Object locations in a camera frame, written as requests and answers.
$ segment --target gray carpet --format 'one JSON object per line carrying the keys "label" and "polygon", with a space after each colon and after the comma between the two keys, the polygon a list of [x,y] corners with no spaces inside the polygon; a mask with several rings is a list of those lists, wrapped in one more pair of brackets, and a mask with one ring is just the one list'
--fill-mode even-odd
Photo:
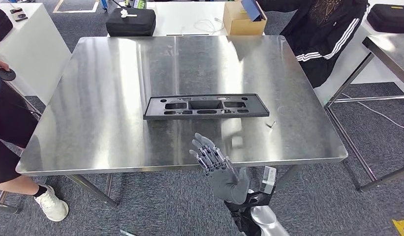
{"label": "gray carpet", "polygon": [[[106,35],[107,15],[100,8],[96,13],[52,14],[57,0],[44,4],[70,50],[80,37]],[[268,13],[266,33],[279,33],[290,16]],[[356,97],[401,92],[394,84],[370,84],[352,85],[346,93]],[[404,100],[366,104],[404,125]],[[357,104],[333,107],[378,177],[404,166],[404,130]],[[291,235],[398,234],[392,219],[404,220],[404,178],[370,192],[357,192],[355,188],[369,179],[353,152],[348,152],[350,156],[341,163],[304,167],[274,194],[270,206]],[[280,166],[280,173],[287,168]],[[250,168],[249,174],[255,190],[262,168]],[[106,175],[85,177],[104,189]],[[21,208],[21,213],[0,212],[0,235],[120,235],[120,229],[137,236],[238,235],[200,170],[114,174],[111,197],[119,203],[117,207],[105,206],[66,177],[36,180],[52,185],[67,201],[68,217],[51,222],[32,197],[11,194],[6,203]]]}

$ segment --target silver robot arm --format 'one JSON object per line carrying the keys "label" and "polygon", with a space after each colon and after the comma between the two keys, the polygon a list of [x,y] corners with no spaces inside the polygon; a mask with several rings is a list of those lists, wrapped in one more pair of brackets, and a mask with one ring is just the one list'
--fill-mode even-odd
{"label": "silver robot arm", "polygon": [[240,232],[247,236],[288,236],[268,206],[273,194],[277,169],[265,167],[261,189],[249,189],[245,168],[239,173],[232,167],[228,157],[208,138],[196,133],[192,143],[198,152],[190,150],[202,168],[214,191],[215,197],[224,200]]}

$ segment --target black disc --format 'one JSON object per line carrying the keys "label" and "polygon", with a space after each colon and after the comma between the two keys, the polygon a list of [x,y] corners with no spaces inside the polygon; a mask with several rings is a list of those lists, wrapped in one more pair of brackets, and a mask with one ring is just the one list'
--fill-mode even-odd
{"label": "black disc", "polygon": [[16,73],[12,69],[6,71],[3,68],[0,68],[0,78],[6,81],[12,81],[16,78]]}

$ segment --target black shorts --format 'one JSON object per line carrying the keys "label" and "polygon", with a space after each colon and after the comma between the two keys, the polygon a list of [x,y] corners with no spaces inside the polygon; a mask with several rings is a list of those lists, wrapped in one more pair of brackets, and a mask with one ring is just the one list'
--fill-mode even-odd
{"label": "black shorts", "polygon": [[[23,98],[2,81],[0,90],[0,139],[26,148],[37,119],[27,110]],[[7,182],[20,174],[15,171],[19,156],[0,141],[0,183]]]}

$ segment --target white cable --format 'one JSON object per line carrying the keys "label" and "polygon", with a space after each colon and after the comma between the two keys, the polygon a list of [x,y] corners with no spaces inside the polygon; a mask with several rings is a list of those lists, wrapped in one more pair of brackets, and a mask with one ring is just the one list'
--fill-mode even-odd
{"label": "white cable", "polygon": [[[221,27],[220,27],[219,29],[216,29],[214,23],[212,23],[212,21],[211,21],[211,20],[208,20],[208,19],[203,19],[203,20],[200,20],[200,21],[196,21],[196,22],[193,24],[193,27],[194,27],[195,29],[198,29],[198,30],[201,30],[201,31],[204,31],[204,32],[208,32],[208,33],[214,34],[214,33],[218,32],[218,31],[221,31],[221,30],[225,27],[225,24],[223,23],[222,20],[220,20],[220,19],[218,19],[218,18],[215,17],[215,21],[220,22]],[[206,30],[206,29],[201,29],[201,28],[199,28],[197,25],[200,24],[200,23],[205,23],[205,25],[207,25],[211,30]]]}
{"label": "white cable", "polygon": [[[352,97],[350,97],[350,96],[346,95],[345,93],[343,93],[342,95],[344,95],[344,96],[346,96],[346,97],[348,97],[348,98],[352,98]],[[376,113],[376,114],[381,115],[382,117],[384,117],[384,118],[388,119],[389,121],[391,121],[391,122],[392,122],[393,124],[395,124],[396,126],[398,126],[398,127],[400,127],[400,128],[403,128],[403,129],[404,129],[404,126],[401,126],[401,125],[397,124],[397,123],[396,123],[396,122],[394,122],[392,119],[388,118],[386,115],[384,115],[384,114],[382,114],[382,113],[380,113],[380,112],[378,112],[378,111],[375,111],[375,110],[371,109],[370,107],[368,107],[368,106],[364,105],[364,104],[363,104],[363,103],[361,103],[361,102],[358,102],[358,104],[360,104],[360,105],[364,106],[365,108],[369,109],[370,111],[372,111],[372,112],[374,112],[374,113]]]}

